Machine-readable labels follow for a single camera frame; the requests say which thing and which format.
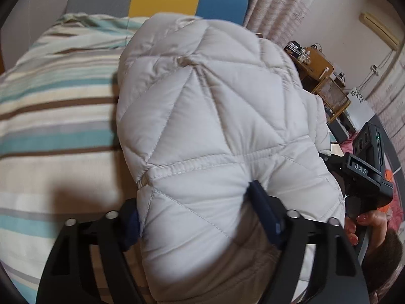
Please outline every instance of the air conditioner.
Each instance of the air conditioner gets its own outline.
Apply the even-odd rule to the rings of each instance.
[[[392,50],[397,51],[400,41],[385,25],[368,12],[360,14],[360,22],[377,34]]]

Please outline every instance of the patterned curtain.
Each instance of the patterned curtain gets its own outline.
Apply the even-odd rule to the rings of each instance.
[[[405,167],[405,48],[391,70],[367,97]]]
[[[244,25],[283,47],[291,40],[313,0],[250,0]]]

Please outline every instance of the curtain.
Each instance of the curtain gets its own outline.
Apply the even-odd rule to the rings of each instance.
[[[405,167],[405,48],[367,97]]]
[[[250,0],[244,25],[279,46],[291,40],[313,0]]]

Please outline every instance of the person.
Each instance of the person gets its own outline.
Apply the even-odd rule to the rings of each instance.
[[[345,217],[344,230],[352,245],[358,244],[357,224],[371,226],[371,238],[362,263],[367,290],[374,294],[393,275],[402,258],[402,243],[394,229],[388,228],[387,215],[379,210],[369,211],[352,220]]]

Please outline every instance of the quilted fabric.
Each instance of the quilted fabric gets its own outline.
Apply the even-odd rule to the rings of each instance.
[[[121,55],[118,81],[118,136],[158,303],[258,301],[278,252],[244,197],[254,179],[304,217],[343,223],[318,156],[330,148],[322,101],[275,44],[232,23],[157,14]]]

